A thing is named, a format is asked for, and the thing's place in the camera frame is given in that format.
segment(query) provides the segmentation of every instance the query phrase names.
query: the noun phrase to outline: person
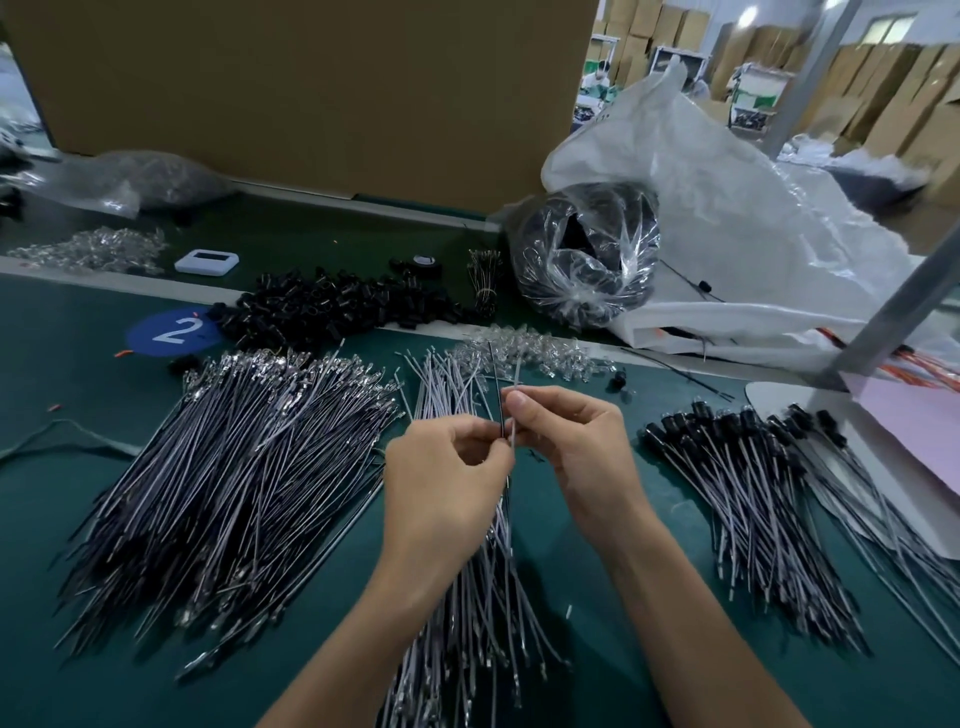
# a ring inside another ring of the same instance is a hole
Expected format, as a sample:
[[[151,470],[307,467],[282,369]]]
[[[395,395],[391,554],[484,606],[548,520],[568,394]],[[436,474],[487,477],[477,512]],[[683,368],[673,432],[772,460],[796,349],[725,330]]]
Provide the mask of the person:
[[[619,592],[677,728],[809,728],[734,629],[644,494],[614,404],[561,387],[504,391],[516,445],[553,466]],[[353,609],[258,728],[374,725],[407,647],[480,547],[514,454],[469,415],[411,423],[387,447],[383,547]]]
[[[610,88],[610,62],[600,61],[597,69],[593,73],[587,73],[580,82],[580,93],[584,96],[592,96],[595,99],[607,98],[607,91]]]

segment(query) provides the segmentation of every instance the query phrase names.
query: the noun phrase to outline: workbench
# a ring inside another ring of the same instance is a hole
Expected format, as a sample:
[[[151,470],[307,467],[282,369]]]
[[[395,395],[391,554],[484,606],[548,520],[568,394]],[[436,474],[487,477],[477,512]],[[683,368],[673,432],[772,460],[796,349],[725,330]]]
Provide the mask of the workbench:
[[[65,239],[74,230],[118,223],[92,213],[62,214],[63,208],[47,203],[28,205],[25,212],[23,223],[3,222],[0,255],[16,245]],[[155,222],[141,219],[136,225]],[[264,270],[295,266],[304,271],[315,265],[344,267],[380,275],[387,258],[416,252],[442,261],[450,276],[444,283],[461,298],[470,293],[463,285],[468,286],[465,248],[472,246],[472,236],[480,234],[243,197],[198,213],[180,232],[167,220],[159,222],[170,228],[174,247],[164,261],[166,267],[172,268],[173,259],[192,248],[240,254],[241,263],[233,272],[212,281],[218,285],[243,289]],[[171,291],[180,290],[173,281],[164,284]],[[196,300],[160,297],[155,286],[153,295],[147,296],[0,275],[0,310],[7,318],[0,357],[0,449],[55,416],[73,418],[116,440],[146,443],[180,396],[180,382],[167,373],[166,359],[113,354],[125,348],[124,331],[136,322]],[[550,329],[521,302],[503,304],[498,320]],[[428,347],[454,344],[422,333],[377,330],[348,339],[343,351],[392,371],[401,364],[394,352],[409,350],[421,356]],[[682,366],[690,362],[679,357],[671,361]],[[710,365],[702,368],[709,370]],[[568,386],[616,401],[631,433],[664,412],[686,407],[695,397],[714,407],[725,405],[674,372],[637,364],[624,364],[624,369],[626,393],[608,393],[604,376]],[[529,370],[521,379],[556,383]],[[734,406],[746,403],[743,376],[702,379],[734,395]],[[47,412],[52,404],[62,405],[56,415]],[[33,451],[0,465],[3,725],[253,725],[359,596],[380,547],[383,512],[378,499],[279,626],[188,684],[176,685],[173,676],[209,646],[206,638],[185,643],[175,633],[136,645],[132,628],[125,626],[99,651],[70,660],[52,649],[71,618],[67,611],[51,614],[67,571],[63,562],[53,566],[51,562],[94,497],[128,461],[68,431],[51,434]],[[728,589],[716,577],[706,506],[675,473],[639,449],[636,464],[660,517],[744,639],[812,725],[900,728],[956,723],[957,667],[863,566],[826,514],[817,514],[824,547],[862,608],[861,622],[873,657],[838,652],[793,634],[779,614],[764,614],[742,590],[728,602]],[[546,634],[573,667],[551,665],[545,683],[536,667],[526,671],[521,678],[522,709],[503,700],[497,725],[666,725],[630,623],[598,558],[572,523],[549,467],[520,454],[513,487],[516,558],[524,585]],[[478,703],[484,702],[484,697],[478,698]]]

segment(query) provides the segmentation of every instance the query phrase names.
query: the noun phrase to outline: white digital timer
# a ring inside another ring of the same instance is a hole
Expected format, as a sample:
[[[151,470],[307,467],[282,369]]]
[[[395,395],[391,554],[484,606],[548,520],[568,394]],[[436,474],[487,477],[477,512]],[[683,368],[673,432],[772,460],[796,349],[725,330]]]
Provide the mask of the white digital timer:
[[[240,256],[236,253],[196,250],[174,263],[174,268],[197,276],[225,276],[239,262]]]

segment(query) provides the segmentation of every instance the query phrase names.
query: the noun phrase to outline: blue circle sticker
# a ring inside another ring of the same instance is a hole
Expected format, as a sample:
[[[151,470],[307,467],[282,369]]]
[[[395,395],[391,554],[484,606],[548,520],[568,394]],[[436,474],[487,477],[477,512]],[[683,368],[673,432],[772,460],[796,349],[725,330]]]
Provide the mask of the blue circle sticker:
[[[127,330],[127,347],[147,356],[180,356],[212,347],[222,337],[206,318],[207,309],[196,305],[146,318]]]

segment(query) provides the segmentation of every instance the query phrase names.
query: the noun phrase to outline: person's right hand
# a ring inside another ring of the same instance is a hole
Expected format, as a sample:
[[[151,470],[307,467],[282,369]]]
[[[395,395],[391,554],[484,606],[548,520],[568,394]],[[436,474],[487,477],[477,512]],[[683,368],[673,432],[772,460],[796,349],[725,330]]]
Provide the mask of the person's right hand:
[[[550,462],[581,532],[601,557],[616,556],[621,539],[656,518],[620,408],[563,387],[508,387],[502,395],[508,433],[516,427],[516,443]]]

